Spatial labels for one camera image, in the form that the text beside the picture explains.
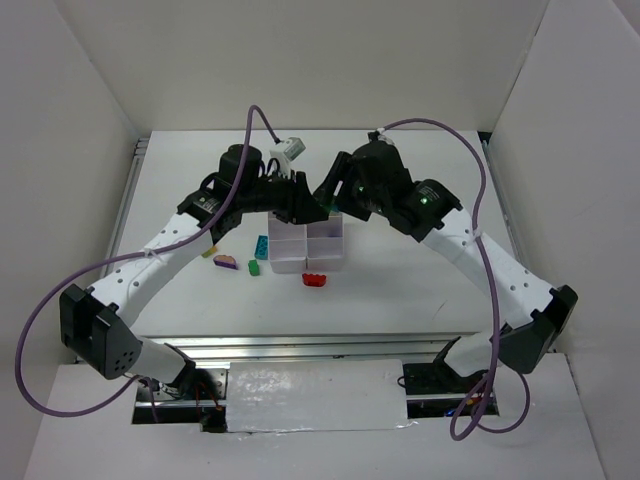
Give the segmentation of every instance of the small green block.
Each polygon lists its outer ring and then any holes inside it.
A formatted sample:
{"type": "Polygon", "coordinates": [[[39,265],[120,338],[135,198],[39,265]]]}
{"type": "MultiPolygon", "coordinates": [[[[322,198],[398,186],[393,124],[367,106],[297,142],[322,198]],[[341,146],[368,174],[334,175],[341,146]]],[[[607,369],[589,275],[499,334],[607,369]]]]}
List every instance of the small green block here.
{"type": "Polygon", "coordinates": [[[249,260],[249,274],[252,277],[260,275],[260,265],[258,265],[257,260],[249,260]]]}

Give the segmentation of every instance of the yellow object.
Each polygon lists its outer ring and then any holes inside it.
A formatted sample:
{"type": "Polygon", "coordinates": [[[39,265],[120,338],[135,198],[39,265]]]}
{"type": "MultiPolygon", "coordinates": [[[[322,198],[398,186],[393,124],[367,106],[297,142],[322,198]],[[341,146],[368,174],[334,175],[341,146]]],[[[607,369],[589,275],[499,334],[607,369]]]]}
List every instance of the yellow object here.
{"type": "Polygon", "coordinates": [[[202,258],[209,258],[211,255],[213,255],[217,251],[218,251],[218,247],[214,245],[213,247],[211,247],[209,250],[207,250],[202,254],[202,258]]]}

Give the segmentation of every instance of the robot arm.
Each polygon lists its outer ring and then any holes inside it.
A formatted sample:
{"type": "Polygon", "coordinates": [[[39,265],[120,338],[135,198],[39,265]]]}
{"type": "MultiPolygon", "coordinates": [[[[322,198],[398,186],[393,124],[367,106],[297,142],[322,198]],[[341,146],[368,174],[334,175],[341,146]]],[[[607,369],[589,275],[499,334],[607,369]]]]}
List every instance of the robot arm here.
{"type": "Polygon", "coordinates": [[[229,148],[220,159],[219,171],[205,178],[178,206],[178,212],[145,245],[144,256],[118,266],[86,290],[72,284],[61,294],[63,343],[106,379],[130,373],[158,380],[180,394],[190,391],[204,373],[172,346],[134,335],[130,328],[140,312],[191,260],[237,227],[244,213],[271,211],[280,220],[296,224],[327,219],[327,211],[309,192],[304,173],[260,175],[264,170],[261,154],[250,147],[236,196],[210,235],[154,253],[192,237],[209,223],[229,194],[241,150],[241,145],[229,148]]]}
{"type": "MultiPolygon", "coordinates": [[[[577,295],[536,277],[487,234],[473,232],[471,216],[435,180],[414,182],[398,150],[375,133],[352,155],[340,152],[314,195],[325,205],[368,220],[377,213],[396,230],[411,235],[454,264],[487,296],[489,284],[476,244],[482,237],[494,269],[501,310],[502,363],[530,373],[562,332],[577,295]]],[[[448,344],[436,358],[441,377],[477,376],[489,367],[490,330],[448,344]]]]}

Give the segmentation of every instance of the red object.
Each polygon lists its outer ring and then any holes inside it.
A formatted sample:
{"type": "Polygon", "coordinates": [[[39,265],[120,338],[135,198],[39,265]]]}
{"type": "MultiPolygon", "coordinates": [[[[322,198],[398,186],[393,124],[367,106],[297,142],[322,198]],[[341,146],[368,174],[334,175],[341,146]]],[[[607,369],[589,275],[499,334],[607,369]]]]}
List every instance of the red object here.
{"type": "Polygon", "coordinates": [[[324,287],[324,284],[327,283],[327,276],[316,275],[315,273],[303,273],[302,283],[307,287],[324,287]]]}

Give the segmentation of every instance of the blue block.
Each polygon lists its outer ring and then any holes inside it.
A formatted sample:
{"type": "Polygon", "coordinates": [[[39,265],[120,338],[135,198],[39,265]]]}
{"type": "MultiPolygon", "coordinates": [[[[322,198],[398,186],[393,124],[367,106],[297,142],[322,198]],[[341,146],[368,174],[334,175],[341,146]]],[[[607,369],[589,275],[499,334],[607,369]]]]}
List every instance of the blue block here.
{"type": "Polygon", "coordinates": [[[254,256],[258,260],[267,260],[269,258],[269,237],[266,235],[258,236],[258,243],[256,243],[256,253],[254,256]]]}

